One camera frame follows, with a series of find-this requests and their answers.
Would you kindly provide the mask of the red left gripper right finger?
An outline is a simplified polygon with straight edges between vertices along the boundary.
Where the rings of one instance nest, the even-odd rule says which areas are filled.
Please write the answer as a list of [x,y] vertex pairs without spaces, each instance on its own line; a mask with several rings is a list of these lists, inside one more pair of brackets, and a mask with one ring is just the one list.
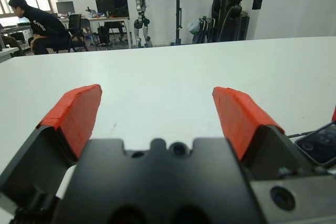
[[223,134],[252,179],[277,180],[313,174],[312,164],[282,127],[248,94],[215,87],[213,99]]

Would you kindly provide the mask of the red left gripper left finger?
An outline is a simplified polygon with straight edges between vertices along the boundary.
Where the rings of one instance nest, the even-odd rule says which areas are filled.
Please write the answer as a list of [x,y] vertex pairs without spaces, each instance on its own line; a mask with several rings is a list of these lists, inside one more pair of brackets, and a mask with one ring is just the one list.
[[36,193],[55,195],[92,135],[102,96],[93,84],[65,93],[1,173],[1,207],[24,207]]

